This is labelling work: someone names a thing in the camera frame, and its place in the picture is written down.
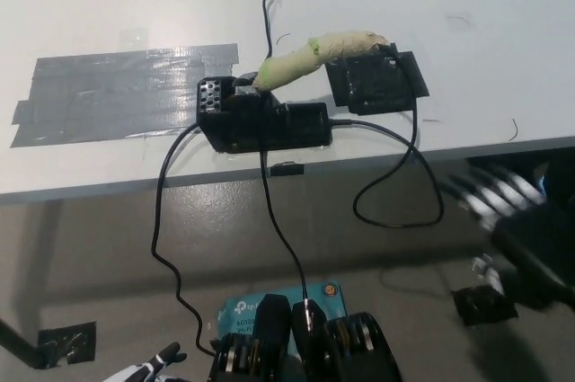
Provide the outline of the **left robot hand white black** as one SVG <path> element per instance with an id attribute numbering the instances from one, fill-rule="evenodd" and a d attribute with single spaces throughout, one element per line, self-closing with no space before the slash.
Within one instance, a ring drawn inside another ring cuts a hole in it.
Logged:
<path id="1" fill-rule="evenodd" d="M 142 364 L 130 365 L 104 379 L 104 382 L 185 381 L 185 378 L 162 375 L 162 372 L 170 365 L 183 362 L 186 359 L 187 354 L 181 352 L 180 344 L 172 342 L 157 352 L 150 360 Z"/>

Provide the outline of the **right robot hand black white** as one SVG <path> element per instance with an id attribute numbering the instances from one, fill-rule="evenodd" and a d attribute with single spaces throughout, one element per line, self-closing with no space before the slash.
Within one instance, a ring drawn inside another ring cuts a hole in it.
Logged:
<path id="1" fill-rule="evenodd" d="M 574 213 L 500 165 L 450 175 L 452 197 L 513 267 L 514 282 L 539 308 L 574 308 Z"/>

